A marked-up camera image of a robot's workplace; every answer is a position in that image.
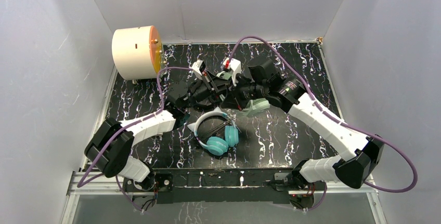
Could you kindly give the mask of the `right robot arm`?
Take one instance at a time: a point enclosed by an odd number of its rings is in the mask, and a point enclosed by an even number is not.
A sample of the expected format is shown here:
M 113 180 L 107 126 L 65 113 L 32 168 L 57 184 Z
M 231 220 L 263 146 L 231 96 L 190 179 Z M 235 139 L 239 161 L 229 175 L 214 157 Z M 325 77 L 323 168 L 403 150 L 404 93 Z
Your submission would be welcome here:
M 337 151 L 324 159 L 301 161 L 286 177 L 292 186 L 305 190 L 314 182 L 342 182 L 359 189 L 378 165 L 384 144 L 377 135 L 363 134 L 347 124 L 315 97 L 296 77 L 282 77 L 270 60 L 249 66 L 251 77 L 241 74 L 241 62 L 225 58 L 223 70 L 230 85 L 223 108 L 243 110 L 251 100 L 265 99 L 300 120 Z

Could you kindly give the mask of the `teal cat-ear headphones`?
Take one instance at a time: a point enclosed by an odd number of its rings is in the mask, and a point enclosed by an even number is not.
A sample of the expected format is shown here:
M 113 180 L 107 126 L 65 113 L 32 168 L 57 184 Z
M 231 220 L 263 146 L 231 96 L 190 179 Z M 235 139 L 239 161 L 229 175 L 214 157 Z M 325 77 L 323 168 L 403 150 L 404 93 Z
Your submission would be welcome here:
M 221 117 L 224 122 L 214 127 L 204 136 L 199 136 L 198 129 L 202 122 L 214 116 Z M 222 111 L 220 107 L 202 114 L 196 122 L 189 124 L 187 127 L 193 132 L 199 145 L 214 156 L 223 155 L 229 148 L 239 143 L 239 129 L 234 120 L 226 112 Z

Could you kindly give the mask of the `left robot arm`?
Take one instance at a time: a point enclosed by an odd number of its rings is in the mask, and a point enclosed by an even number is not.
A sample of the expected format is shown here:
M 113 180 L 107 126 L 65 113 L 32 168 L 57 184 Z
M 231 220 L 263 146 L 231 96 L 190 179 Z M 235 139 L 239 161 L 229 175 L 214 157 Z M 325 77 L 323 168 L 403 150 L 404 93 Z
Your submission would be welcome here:
M 153 136 L 180 128 L 188 119 L 187 109 L 202 108 L 201 101 L 208 99 L 218 106 L 225 99 L 225 90 L 232 82 L 225 71 L 218 75 L 202 72 L 201 77 L 189 84 L 172 83 L 165 96 L 160 93 L 160 108 L 148 115 L 119 122 L 107 118 L 85 148 L 85 156 L 107 178 L 122 176 L 135 182 L 143 191 L 155 185 L 151 166 L 130 153 L 132 147 Z

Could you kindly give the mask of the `green headphones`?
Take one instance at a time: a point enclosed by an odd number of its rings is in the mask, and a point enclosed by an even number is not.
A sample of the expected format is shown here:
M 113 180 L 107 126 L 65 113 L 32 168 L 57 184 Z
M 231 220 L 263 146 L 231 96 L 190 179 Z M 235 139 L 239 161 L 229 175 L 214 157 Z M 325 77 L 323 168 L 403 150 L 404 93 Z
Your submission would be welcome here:
M 245 76 L 239 74 L 239 75 L 237 75 L 237 79 L 239 79 L 239 78 L 248 78 L 248 77 L 245 77 Z M 256 100 L 251 100 L 248 108 L 245 108 L 244 110 L 238 110 L 238 111 L 240 111 L 242 113 L 242 115 L 244 115 L 244 116 L 252 117 L 252 116 L 254 116 L 260 112 L 263 112 L 269 108 L 270 108 L 270 103 L 268 102 L 267 99 L 264 101 L 261 101 L 259 103 L 257 103 Z

